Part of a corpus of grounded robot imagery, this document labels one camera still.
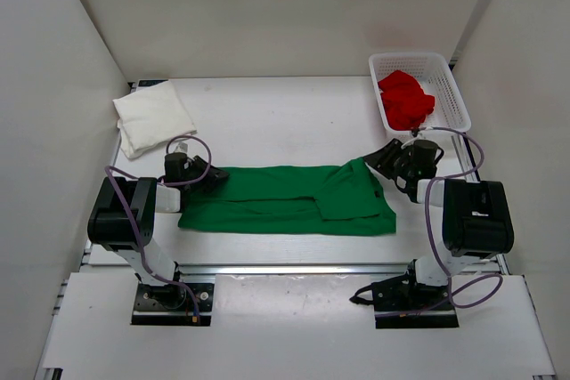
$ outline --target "white backdrop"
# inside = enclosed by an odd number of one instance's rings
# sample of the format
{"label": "white backdrop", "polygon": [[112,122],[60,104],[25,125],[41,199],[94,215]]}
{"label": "white backdrop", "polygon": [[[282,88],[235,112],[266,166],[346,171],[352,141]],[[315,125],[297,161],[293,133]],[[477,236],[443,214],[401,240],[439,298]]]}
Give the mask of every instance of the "white backdrop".
{"label": "white backdrop", "polygon": [[493,0],[454,69],[502,181],[515,226],[509,266],[524,273],[559,378],[570,378],[570,2]]}
{"label": "white backdrop", "polygon": [[85,0],[126,77],[366,75],[385,50],[449,60],[476,0]]}
{"label": "white backdrop", "polygon": [[34,377],[126,81],[79,0],[0,0],[0,378]]}

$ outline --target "folded green shirt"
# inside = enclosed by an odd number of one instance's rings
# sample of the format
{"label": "folded green shirt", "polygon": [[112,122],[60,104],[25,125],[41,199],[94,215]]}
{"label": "folded green shirt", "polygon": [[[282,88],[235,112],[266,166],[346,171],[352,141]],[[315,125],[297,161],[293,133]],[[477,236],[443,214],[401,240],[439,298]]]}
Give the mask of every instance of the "folded green shirt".
{"label": "folded green shirt", "polygon": [[395,213],[362,158],[343,166],[224,167],[226,183],[188,197],[183,229],[235,233],[374,236]]}

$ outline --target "plastic basket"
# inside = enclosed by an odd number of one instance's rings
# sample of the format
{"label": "plastic basket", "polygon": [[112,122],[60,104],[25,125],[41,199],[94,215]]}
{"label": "plastic basket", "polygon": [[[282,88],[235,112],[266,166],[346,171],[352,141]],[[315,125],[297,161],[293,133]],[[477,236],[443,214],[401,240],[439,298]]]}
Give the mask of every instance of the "plastic basket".
{"label": "plastic basket", "polygon": [[446,126],[463,133],[471,127],[460,90],[445,58],[439,53],[376,53],[370,57],[369,64],[382,122],[389,133],[410,135],[410,131],[392,129],[378,88],[378,81],[396,70],[414,76],[425,93],[436,97],[434,112],[426,117],[422,126]]}

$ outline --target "white table surface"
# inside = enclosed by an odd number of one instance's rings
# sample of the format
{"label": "white table surface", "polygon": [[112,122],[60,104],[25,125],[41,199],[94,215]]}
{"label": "white table surface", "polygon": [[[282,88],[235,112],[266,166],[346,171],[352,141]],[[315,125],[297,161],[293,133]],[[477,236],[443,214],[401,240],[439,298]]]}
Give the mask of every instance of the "white table surface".
{"label": "white table surface", "polygon": [[[474,277],[458,277],[456,287]],[[216,278],[211,327],[129,325],[129,271],[72,274],[47,345],[61,380],[461,379],[554,374],[521,277],[458,312],[459,328],[376,330],[348,301],[367,276]],[[487,293],[470,288],[459,303]]]}
{"label": "white table surface", "polygon": [[[388,143],[370,77],[268,77],[172,81],[212,150],[215,166],[342,165]],[[451,138],[438,174],[460,171]],[[116,166],[136,176],[164,173],[165,146]],[[191,142],[190,153],[206,158]],[[181,230],[179,214],[157,214],[154,238],[180,264],[407,263],[428,252],[423,206],[380,177],[396,212],[396,234],[378,237],[247,235]],[[440,234],[442,211],[432,209]],[[125,264],[94,246],[92,265]]]}

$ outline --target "white cloth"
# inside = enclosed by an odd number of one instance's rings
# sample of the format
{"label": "white cloth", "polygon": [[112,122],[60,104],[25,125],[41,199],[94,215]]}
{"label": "white cloth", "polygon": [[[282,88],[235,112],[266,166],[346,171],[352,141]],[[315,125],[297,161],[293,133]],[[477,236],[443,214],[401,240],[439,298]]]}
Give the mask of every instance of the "white cloth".
{"label": "white cloth", "polygon": [[121,149],[129,159],[196,127],[171,82],[144,88],[113,100],[120,117]]}

